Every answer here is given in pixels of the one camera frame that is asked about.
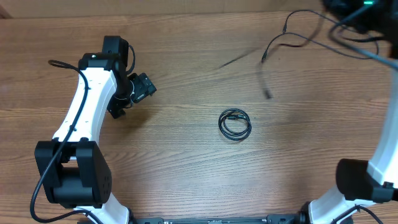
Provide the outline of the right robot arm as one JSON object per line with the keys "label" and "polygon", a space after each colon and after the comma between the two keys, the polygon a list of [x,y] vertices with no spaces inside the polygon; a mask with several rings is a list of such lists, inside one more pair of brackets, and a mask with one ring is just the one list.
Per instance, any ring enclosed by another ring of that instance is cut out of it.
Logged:
{"label": "right robot arm", "polygon": [[[300,213],[301,223],[349,223],[358,210],[397,200],[397,1],[324,1],[339,22],[328,32],[330,40],[391,68],[389,106],[376,150],[370,160],[341,159],[336,184]],[[387,58],[355,47],[335,36],[343,25],[360,33],[376,31],[390,42]]]}

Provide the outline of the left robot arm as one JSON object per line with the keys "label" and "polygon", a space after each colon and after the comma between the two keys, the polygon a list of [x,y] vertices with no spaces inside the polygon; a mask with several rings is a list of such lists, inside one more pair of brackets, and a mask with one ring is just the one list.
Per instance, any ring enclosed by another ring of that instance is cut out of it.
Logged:
{"label": "left robot arm", "polygon": [[34,156],[40,179],[30,200],[31,217],[51,223],[75,214],[91,223],[135,223],[130,208],[112,193],[112,174],[99,148],[106,113],[114,119],[155,93],[145,73],[135,73],[128,56],[134,49],[120,36],[106,35],[99,53],[85,53],[77,66],[49,60],[51,66],[79,75],[63,123],[49,141],[39,141]]}

